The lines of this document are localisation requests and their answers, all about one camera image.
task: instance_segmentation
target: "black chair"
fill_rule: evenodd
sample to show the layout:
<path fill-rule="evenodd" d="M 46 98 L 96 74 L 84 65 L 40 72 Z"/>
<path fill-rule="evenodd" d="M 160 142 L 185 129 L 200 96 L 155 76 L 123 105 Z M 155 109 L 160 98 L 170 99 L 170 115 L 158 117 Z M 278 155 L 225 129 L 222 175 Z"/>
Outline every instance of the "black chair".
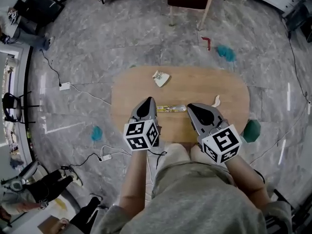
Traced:
<path fill-rule="evenodd" d="M 21 111 L 24 108 L 29 108 L 29 107 L 40 107 L 38 105 L 36 106 L 22 106 L 21 105 L 21 97 L 23 97 L 24 95 L 21 95 L 19 97 L 15 97 L 13 94 L 10 93 L 5 93 L 3 98 L 2 98 L 2 107 L 3 107 L 3 111 L 5 114 L 5 121 L 9 121 L 9 122 L 20 122 L 22 124 L 25 124 L 25 122 L 22 122 L 22 113 Z M 10 115 L 9 110 L 10 109 L 14 109 L 16 110 L 16 118 L 14 118 L 13 115 Z"/>

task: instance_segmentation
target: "chair leg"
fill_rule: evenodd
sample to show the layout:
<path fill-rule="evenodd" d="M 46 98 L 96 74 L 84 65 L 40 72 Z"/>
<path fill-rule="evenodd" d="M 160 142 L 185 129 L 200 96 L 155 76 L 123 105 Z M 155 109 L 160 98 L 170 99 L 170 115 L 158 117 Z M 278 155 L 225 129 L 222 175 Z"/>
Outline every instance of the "chair leg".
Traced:
<path fill-rule="evenodd" d="M 212 0 L 208 0 L 207 1 L 207 4 L 206 4 L 206 8 L 205 8 L 205 12 L 204 12 L 204 15 L 203 15 L 203 18 L 201 19 L 201 22 L 199 24 L 199 27 L 198 27 L 198 30 L 200 31 L 203 26 L 204 26 L 204 22 L 205 22 L 205 19 L 206 19 L 206 16 L 207 16 L 207 13 L 208 13 L 208 10 L 209 10 L 209 7 L 210 7 L 210 4 L 211 4 Z"/>
<path fill-rule="evenodd" d="M 29 107 L 40 107 L 40 105 L 27 106 L 27 108 L 29 108 Z"/>
<path fill-rule="evenodd" d="M 31 91 L 29 91 L 29 92 L 27 92 L 27 94 L 29 94 L 29 93 L 31 93 Z M 24 95 L 21 95 L 21 96 L 19 96 L 18 98 L 21 98 L 21 97 L 23 97 Z"/>
<path fill-rule="evenodd" d="M 169 24 L 170 27 L 175 25 L 174 24 L 174 12 L 173 12 L 173 10 L 174 10 L 173 7 L 170 6 L 170 24 Z"/>

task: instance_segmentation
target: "teal cloth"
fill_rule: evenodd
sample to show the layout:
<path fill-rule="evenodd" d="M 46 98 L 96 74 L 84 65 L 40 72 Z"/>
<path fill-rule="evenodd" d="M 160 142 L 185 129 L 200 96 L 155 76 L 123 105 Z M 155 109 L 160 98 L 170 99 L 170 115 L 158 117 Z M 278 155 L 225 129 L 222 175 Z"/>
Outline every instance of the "teal cloth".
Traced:
<path fill-rule="evenodd" d="M 91 139 L 93 141 L 98 141 L 102 139 L 102 134 L 103 134 L 103 131 L 98 126 L 95 126 L 92 131 Z"/>
<path fill-rule="evenodd" d="M 225 45 L 218 45 L 216 48 L 219 56 L 225 57 L 226 61 L 235 61 L 236 60 L 236 55 L 233 51 L 233 49 L 225 46 Z"/>

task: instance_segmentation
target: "black and white marker cube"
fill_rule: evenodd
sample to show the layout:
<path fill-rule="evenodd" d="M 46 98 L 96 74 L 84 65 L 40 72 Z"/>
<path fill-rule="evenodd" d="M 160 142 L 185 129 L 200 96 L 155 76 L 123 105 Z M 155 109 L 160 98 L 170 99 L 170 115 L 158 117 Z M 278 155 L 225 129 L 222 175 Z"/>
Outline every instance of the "black and white marker cube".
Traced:
<path fill-rule="evenodd" d="M 159 136 L 154 120 L 125 124 L 123 138 L 132 151 L 151 149 Z"/>
<path fill-rule="evenodd" d="M 214 162 L 221 164 L 236 156 L 242 141 L 234 125 L 228 126 L 202 140 L 203 152 Z"/>

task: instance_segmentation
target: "oval table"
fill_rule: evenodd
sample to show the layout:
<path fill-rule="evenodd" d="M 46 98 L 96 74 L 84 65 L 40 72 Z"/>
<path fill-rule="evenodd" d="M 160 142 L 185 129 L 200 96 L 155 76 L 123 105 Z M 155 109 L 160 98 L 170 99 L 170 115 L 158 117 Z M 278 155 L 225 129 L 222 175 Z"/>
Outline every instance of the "oval table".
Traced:
<path fill-rule="evenodd" d="M 157 71 L 171 77 L 159 88 L 152 76 Z M 152 96 L 157 106 L 204 103 L 213 105 L 220 95 L 217 109 L 230 124 L 241 133 L 249 117 L 249 92 L 237 75 L 225 70 L 199 67 L 140 66 L 120 73 L 114 80 L 112 93 L 112 118 L 123 132 L 134 107 Z M 160 139 L 169 142 L 196 143 L 197 133 L 191 125 L 187 112 L 158 113 L 162 127 Z"/>

